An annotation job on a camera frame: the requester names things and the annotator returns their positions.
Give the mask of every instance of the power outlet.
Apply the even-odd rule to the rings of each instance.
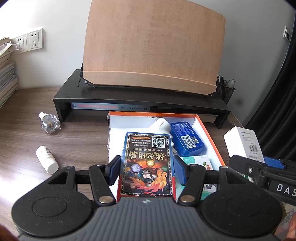
[[[283,38],[286,40],[286,41],[290,41],[290,38],[291,38],[291,32],[290,30],[287,28],[287,26],[285,26],[285,29],[284,29],[284,33],[283,33]]]
[[[25,34],[11,39],[11,42],[13,44],[19,44],[19,47],[18,47],[19,50],[16,50],[15,53],[27,52],[27,39]]]
[[[43,48],[43,29],[27,33],[28,51]]]

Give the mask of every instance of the transparent bottle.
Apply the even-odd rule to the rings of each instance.
[[[55,115],[40,112],[39,117],[43,130],[49,134],[53,133],[61,126],[59,119]]]

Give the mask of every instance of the yellow orb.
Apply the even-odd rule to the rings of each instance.
[[[154,164],[155,164],[155,162],[154,162],[153,160],[148,160],[148,161],[146,161],[146,165],[147,165],[148,167],[153,167]]]

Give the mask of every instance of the white pill bottle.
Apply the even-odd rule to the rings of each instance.
[[[38,147],[36,150],[36,156],[48,174],[54,174],[59,169],[59,165],[54,156],[46,146]]]

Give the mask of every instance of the black monitor stand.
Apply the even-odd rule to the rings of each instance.
[[[227,119],[230,109],[221,97],[214,93],[202,96],[194,93],[176,92],[157,88],[134,86],[102,86],[92,87],[80,81],[80,69],[67,79],[53,98],[58,117],[66,121],[73,110],[71,103],[112,103],[150,106],[150,112],[212,114],[217,128],[221,128]]]

